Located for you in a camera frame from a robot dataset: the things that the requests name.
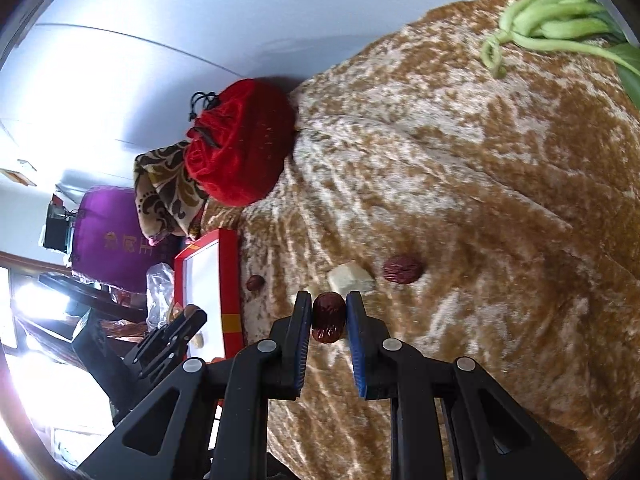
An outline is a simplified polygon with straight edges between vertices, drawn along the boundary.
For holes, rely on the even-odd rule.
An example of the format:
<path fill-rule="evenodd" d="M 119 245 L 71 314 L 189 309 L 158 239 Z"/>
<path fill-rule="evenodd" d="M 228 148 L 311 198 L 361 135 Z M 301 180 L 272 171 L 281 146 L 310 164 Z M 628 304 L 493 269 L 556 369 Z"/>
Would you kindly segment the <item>dried red jujube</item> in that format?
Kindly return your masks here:
<path fill-rule="evenodd" d="M 343 335 L 347 318 L 344 298 L 337 292 L 322 292 L 311 309 L 311 335 L 320 344 L 333 344 Z"/>
<path fill-rule="evenodd" d="M 421 260 L 409 255 L 396 255 L 383 264 L 383 278 L 386 281 L 408 285 L 417 281 L 424 273 Z"/>

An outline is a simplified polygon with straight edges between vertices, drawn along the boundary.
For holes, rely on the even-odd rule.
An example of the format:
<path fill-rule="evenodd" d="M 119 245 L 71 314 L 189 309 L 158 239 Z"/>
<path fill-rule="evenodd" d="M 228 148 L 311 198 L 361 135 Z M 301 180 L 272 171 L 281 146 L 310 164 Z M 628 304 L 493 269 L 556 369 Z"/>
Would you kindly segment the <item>large beige yam chunk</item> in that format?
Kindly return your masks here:
<path fill-rule="evenodd" d="M 365 294 L 374 289 L 375 280 L 355 261 L 349 261 L 333 268 L 328 275 L 329 285 L 334 292 L 346 297 L 350 292 Z"/>

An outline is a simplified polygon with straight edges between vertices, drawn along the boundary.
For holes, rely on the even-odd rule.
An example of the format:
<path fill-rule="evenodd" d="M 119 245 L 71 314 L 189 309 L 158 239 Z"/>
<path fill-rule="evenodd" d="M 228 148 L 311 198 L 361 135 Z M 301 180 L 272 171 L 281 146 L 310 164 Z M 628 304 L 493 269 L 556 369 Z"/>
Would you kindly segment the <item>clear plastic bag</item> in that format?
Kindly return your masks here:
<path fill-rule="evenodd" d="M 174 304 L 175 272 L 168 263 L 157 263 L 146 272 L 146 325 L 157 330 L 169 323 Z"/>

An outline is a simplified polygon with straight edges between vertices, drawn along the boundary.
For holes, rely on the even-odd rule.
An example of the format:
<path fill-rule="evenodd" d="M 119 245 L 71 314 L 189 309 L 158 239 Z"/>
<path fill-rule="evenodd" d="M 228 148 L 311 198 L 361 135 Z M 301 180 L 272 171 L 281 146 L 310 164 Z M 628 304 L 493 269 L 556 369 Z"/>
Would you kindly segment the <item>red box white inside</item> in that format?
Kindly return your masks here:
<path fill-rule="evenodd" d="M 244 347 L 238 233 L 216 229 L 175 258 L 176 304 L 199 307 L 207 320 L 189 342 L 190 356 L 231 359 Z"/>

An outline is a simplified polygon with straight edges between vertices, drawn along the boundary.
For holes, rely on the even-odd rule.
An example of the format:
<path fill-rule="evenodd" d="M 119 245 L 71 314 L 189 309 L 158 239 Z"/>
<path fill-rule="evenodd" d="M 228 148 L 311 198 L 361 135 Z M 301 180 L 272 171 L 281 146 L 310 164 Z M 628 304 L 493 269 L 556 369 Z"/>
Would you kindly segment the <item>purple fabric bag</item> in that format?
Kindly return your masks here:
<path fill-rule="evenodd" d="M 175 236 L 156 246 L 149 243 L 131 188 L 96 186 L 86 192 L 76 214 L 70 265 L 90 280 L 143 294 L 149 268 L 173 263 L 179 248 Z"/>

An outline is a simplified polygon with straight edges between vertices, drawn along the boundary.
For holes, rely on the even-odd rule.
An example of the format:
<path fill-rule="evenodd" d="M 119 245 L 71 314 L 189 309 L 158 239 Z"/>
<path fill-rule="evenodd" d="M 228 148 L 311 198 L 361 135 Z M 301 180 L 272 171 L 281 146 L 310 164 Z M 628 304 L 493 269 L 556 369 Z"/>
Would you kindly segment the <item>small jujube near box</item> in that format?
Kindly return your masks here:
<path fill-rule="evenodd" d="M 257 292 L 265 285 L 265 282 L 265 279 L 261 275 L 254 274 L 247 279 L 245 288 L 250 292 Z"/>

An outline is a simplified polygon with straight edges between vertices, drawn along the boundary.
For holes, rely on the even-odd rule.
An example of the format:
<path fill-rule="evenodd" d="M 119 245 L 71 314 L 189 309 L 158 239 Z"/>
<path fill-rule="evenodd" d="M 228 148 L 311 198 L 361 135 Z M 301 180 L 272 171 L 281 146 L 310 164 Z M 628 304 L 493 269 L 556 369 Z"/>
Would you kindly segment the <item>patterned beige brown cloth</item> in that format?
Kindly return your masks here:
<path fill-rule="evenodd" d="M 142 234 L 152 245 L 169 235 L 196 240 L 208 195 L 186 170 L 188 141 L 134 159 L 134 201 Z"/>

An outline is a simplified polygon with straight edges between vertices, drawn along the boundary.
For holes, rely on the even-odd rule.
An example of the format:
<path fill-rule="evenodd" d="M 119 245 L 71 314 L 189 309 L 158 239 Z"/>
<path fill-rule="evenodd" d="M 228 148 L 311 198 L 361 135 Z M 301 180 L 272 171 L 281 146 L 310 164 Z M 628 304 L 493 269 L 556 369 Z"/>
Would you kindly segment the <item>brown velvet table cloth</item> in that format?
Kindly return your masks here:
<path fill-rule="evenodd" d="M 639 113 L 600 58 L 480 45 L 513 0 L 459 1 L 292 92 L 298 136 L 271 194 L 209 202 L 235 228 L 248 341 L 355 261 L 368 313 L 424 356 L 476 359 L 590 479 L 639 435 Z M 401 285 L 396 255 L 422 261 Z"/>

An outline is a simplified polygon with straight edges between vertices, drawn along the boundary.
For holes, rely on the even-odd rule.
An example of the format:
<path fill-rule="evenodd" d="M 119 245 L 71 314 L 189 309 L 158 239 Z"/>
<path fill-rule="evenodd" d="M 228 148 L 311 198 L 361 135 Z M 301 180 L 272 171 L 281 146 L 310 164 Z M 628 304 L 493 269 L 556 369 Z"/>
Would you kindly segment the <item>green long beans bunch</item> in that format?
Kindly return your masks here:
<path fill-rule="evenodd" d="M 605 8 L 596 0 L 518 0 L 501 14 L 498 30 L 480 49 L 480 59 L 491 75 L 506 73 L 501 47 L 504 44 L 536 52 L 567 52 L 605 58 L 631 73 L 639 71 L 611 49 L 588 44 L 589 37 L 611 35 Z"/>

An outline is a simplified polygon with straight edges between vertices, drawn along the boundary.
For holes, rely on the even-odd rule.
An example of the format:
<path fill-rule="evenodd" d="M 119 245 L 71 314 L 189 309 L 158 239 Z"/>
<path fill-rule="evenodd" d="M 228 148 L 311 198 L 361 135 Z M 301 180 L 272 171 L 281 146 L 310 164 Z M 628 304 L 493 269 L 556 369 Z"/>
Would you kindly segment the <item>red velvet drawstring bag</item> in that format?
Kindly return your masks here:
<path fill-rule="evenodd" d="M 288 96 L 262 79 L 241 79 L 220 93 L 198 92 L 186 133 L 184 166 L 218 203 L 246 207 L 278 182 L 295 143 L 295 110 Z"/>

